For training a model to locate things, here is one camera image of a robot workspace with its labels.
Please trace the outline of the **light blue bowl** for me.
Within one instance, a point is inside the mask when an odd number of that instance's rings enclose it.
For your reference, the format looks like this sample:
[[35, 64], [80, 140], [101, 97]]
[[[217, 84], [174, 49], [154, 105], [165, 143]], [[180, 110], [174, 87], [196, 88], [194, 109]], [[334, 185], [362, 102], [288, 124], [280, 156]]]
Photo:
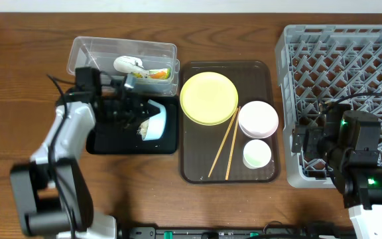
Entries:
[[149, 128], [147, 131], [147, 136], [144, 141], [152, 141], [152, 140], [158, 140], [162, 137], [164, 133], [164, 129], [166, 126], [166, 108], [153, 100], [152, 101], [155, 106], [158, 106], [160, 109], [160, 113], [149, 118]]

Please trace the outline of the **yellow green snack wrapper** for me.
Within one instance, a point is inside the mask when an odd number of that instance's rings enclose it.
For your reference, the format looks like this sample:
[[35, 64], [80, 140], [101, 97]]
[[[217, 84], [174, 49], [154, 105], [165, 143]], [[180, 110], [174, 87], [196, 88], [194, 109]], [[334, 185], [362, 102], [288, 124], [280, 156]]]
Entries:
[[138, 78], [150, 78], [150, 79], [168, 79], [171, 75], [170, 68], [152, 69], [152, 70], [138, 70], [132, 72], [134, 77]]

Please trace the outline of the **white paper napkin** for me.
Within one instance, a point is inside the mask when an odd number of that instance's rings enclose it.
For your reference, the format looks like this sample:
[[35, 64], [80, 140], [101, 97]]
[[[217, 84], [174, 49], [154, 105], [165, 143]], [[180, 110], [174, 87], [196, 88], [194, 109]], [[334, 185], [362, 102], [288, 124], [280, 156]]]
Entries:
[[134, 56], [119, 56], [113, 62], [113, 67], [122, 73], [142, 73], [145, 71], [143, 62]]

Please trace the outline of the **small white green cup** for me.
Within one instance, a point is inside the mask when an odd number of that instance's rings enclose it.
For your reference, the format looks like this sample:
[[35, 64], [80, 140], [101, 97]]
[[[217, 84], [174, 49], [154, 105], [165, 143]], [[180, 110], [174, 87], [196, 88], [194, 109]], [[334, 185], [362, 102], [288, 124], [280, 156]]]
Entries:
[[247, 142], [243, 148], [243, 163], [249, 169], [267, 166], [271, 157], [271, 148], [260, 139]]

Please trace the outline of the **pink bowl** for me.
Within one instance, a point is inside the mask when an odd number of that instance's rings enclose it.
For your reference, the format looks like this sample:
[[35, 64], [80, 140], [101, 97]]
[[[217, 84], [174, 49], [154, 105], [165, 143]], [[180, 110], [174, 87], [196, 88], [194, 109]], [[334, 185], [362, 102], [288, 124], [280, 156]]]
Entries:
[[276, 132], [279, 126], [279, 117], [277, 111], [270, 104], [252, 101], [241, 108], [238, 123], [247, 137], [264, 139]]

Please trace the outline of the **pile of rice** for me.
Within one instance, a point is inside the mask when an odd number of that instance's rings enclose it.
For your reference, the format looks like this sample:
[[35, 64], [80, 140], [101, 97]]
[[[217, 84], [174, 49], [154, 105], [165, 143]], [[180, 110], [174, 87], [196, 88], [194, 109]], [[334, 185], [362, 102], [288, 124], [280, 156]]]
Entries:
[[137, 134], [141, 136], [141, 139], [144, 141], [147, 136], [147, 131], [149, 128], [149, 120], [143, 121], [138, 127]]

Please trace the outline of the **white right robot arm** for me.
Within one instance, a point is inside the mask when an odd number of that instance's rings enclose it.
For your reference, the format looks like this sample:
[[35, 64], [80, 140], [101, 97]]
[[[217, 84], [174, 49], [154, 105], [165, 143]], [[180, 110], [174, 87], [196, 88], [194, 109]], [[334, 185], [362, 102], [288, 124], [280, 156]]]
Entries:
[[322, 126], [298, 125], [291, 151], [321, 158], [344, 199], [357, 238], [382, 238], [381, 124], [369, 112], [347, 104], [328, 104]]

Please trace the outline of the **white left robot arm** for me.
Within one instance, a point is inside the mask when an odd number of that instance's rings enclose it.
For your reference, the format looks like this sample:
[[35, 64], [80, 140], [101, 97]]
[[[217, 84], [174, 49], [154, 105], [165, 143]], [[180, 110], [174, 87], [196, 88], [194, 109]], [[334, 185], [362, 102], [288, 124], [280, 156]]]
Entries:
[[52, 238], [117, 238], [115, 217], [96, 212], [79, 159], [99, 123], [141, 125], [161, 113], [154, 101], [133, 92], [135, 77], [111, 77], [112, 96], [103, 95], [100, 71], [77, 74], [73, 87], [59, 91], [56, 117], [29, 162], [15, 164], [10, 181], [21, 231]]

